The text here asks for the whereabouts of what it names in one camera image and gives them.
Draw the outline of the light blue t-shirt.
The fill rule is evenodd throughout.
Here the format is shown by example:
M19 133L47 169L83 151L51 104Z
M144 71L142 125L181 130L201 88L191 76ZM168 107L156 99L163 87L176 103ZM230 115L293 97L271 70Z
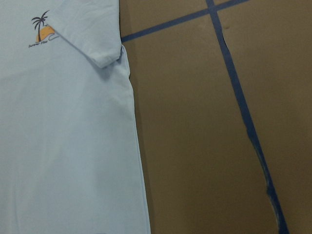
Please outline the light blue t-shirt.
M148 234L117 0L0 3L0 231Z

